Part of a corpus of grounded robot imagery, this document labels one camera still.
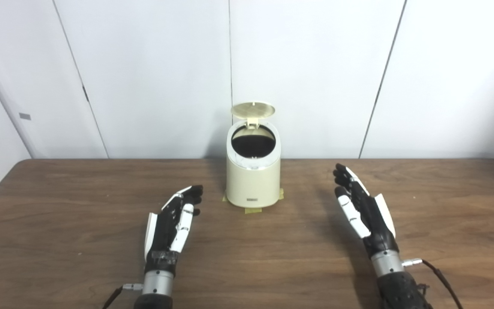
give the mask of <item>trash can lid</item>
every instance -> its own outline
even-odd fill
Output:
[[[232,114],[240,119],[266,118],[275,112],[276,108],[263,102],[245,102],[232,107]]]

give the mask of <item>cable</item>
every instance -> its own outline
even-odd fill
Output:
[[[453,300],[457,304],[458,309],[463,309],[463,307],[461,305],[461,302],[458,300],[457,295],[453,291],[453,288],[451,287],[451,285],[449,284],[449,282],[447,282],[447,279],[445,279],[445,276],[443,276],[443,274],[441,273],[441,271],[438,270],[437,268],[435,268],[432,264],[430,264],[430,262],[428,262],[426,260],[422,260],[422,262],[423,262],[423,264],[425,264],[426,266],[428,266],[431,270],[433,270],[433,272],[439,278],[439,280],[441,281],[441,283],[443,283],[443,285],[445,286],[445,288],[447,289],[447,291],[449,291],[449,293],[451,294],[451,297],[453,297]]]
[[[123,290],[123,286],[120,286],[119,288],[115,289],[114,293],[110,295],[110,298],[104,303],[104,307],[102,309],[107,309],[110,307],[111,303],[121,294],[121,291]]]

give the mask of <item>open lid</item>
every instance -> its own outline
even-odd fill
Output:
[[[247,129],[257,129],[259,119],[270,117],[276,108],[263,102],[245,102],[232,107],[232,115],[240,119],[247,119]]]

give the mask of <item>robotic hand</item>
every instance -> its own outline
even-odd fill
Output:
[[[422,263],[421,259],[400,259],[395,229],[382,194],[372,197],[346,166],[337,164],[333,171],[339,185],[335,195],[358,236],[377,274],[383,309],[432,309],[406,266]]]
[[[184,188],[167,201],[161,213],[149,214],[145,281],[142,295],[135,301],[135,309],[172,309],[171,293],[178,254],[188,238],[192,218],[200,213],[194,205],[202,201],[202,194],[200,185]]]

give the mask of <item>wooden table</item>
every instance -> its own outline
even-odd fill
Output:
[[[180,256],[176,309],[378,309],[376,278],[338,208],[339,160],[284,160],[285,199],[246,215],[222,202],[225,163],[28,160],[0,183],[0,309],[99,309],[143,279],[150,211],[205,186]],[[494,160],[340,160],[395,220],[403,258],[440,268],[467,309],[494,308]],[[435,309],[455,308],[424,266]],[[124,291],[110,308],[132,308]]]

